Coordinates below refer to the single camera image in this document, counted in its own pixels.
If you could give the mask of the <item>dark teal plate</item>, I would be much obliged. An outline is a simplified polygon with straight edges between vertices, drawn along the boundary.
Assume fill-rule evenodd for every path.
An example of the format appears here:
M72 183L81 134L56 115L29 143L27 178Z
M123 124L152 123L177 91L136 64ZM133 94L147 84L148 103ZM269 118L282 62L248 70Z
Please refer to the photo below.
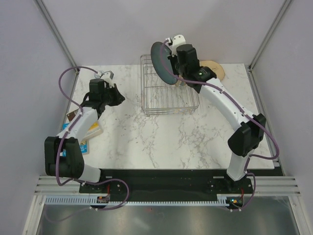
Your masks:
M173 76L171 61L168 59L171 54L172 51L166 45L162 46L162 42L153 43L150 50L152 64L157 75L168 85L174 85L177 82Z

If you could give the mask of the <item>cream plate with blue bird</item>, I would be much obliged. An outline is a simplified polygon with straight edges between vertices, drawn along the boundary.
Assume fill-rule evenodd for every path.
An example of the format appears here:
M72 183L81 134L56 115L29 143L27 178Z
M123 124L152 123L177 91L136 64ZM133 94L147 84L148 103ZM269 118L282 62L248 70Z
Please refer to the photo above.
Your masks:
M203 67L209 67L217 75L217 78L221 81L224 79L225 72L223 67L219 63L212 60L205 60L200 61L200 65Z

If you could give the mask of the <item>cream plate with yellow bird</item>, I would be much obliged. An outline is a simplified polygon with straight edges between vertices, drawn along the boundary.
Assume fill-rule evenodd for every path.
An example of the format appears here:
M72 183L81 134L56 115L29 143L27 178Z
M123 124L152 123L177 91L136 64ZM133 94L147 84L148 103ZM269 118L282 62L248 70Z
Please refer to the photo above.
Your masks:
M187 84L185 82L177 79L176 83L175 83L175 86L176 87L179 87L179 86L184 87L184 86L187 86Z

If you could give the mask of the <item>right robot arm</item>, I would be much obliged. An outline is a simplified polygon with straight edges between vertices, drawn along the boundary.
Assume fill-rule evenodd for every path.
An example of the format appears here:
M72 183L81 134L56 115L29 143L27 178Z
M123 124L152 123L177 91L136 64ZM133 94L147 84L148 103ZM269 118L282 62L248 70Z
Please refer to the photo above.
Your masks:
M263 140L266 118L244 108L229 94L217 75L209 67L200 65L196 49L191 44L178 46L173 53L171 64L174 73L208 99L234 130L227 141L232 154L226 171L228 177L224 180L225 189L234 193L242 186L241 179L246 175L249 155Z

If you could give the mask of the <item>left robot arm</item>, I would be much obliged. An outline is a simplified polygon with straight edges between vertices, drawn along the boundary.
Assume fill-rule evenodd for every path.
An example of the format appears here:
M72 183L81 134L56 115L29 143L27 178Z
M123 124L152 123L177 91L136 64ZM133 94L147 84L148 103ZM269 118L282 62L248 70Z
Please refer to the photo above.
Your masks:
M100 176L100 169L85 164L80 143L106 106L118 106L124 100L125 97L110 77L89 82L89 92L81 104L80 112L66 129L45 140L45 171L47 175L56 177L58 185L76 180L90 183L96 192L106 190L107 180Z

